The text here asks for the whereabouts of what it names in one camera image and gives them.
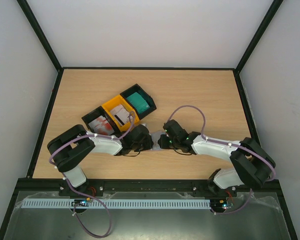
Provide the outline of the white pink card stack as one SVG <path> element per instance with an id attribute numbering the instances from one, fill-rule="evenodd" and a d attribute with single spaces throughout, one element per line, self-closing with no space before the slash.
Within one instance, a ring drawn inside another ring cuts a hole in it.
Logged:
<path id="1" fill-rule="evenodd" d="M 135 113 L 133 112 L 133 110 L 128 110 L 122 104 L 117 105 L 109 112 L 118 122 L 120 127 L 124 126 L 127 123 L 132 123 L 135 117 Z"/>

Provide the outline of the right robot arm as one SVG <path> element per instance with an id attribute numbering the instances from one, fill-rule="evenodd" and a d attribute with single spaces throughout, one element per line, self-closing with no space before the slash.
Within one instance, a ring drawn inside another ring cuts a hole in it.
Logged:
<path id="1" fill-rule="evenodd" d="M 230 187 L 245 185 L 259 190 L 275 178 L 276 163 L 252 138 L 226 141 L 200 132 L 188 133 L 174 119 L 163 125 L 157 143 L 162 149 L 180 150 L 185 155 L 204 155 L 228 161 L 231 168 L 215 170 L 207 180 L 208 191 L 219 196 Z"/>

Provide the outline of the yellow bin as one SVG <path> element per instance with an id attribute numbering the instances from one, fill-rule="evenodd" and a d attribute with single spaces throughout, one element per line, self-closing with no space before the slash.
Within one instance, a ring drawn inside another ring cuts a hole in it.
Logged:
<path id="1" fill-rule="evenodd" d="M 115 96 L 101 106 L 121 132 L 128 130 L 133 117 L 135 117 L 134 124 L 140 121 L 137 112 L 121 95 Z"/>

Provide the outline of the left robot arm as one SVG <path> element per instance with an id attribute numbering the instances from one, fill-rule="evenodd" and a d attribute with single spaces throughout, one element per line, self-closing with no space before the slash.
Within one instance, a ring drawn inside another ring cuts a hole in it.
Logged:
<path id="1" fill-rule="evenodd" d="M 86 131 L 77 124 L 47 144 L 49 163 L 62 173 L 73 188 L 85 184 L 87 177 L 80 162 L 90 153 L 126 156 L 131 151 L 140 153 L 151 150 L 154 143 L 144 125 L 129 127 L 128 131 L 103 135 Z"/>

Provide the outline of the black bin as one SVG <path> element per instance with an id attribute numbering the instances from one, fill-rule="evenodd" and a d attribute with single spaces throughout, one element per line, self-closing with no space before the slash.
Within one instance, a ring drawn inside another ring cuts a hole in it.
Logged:
<path id="1" fill-rule="evenodd" d="M 105 136 L 119 134 L 120 130 L 115 124 L 114 120 L 103 109 L 102 106 L 97 107 L 90 113 L 84 115 L 82 118 L 87 128 L 96 134 Z"/>
<path id="2" fill-rule="evenodd" d="M 136 111 L 139 120 L 144 119 L 157 107 L 153 98 L 145 92 L 138 84 L 134 84 L 120 93 L 128 104 Z"/>

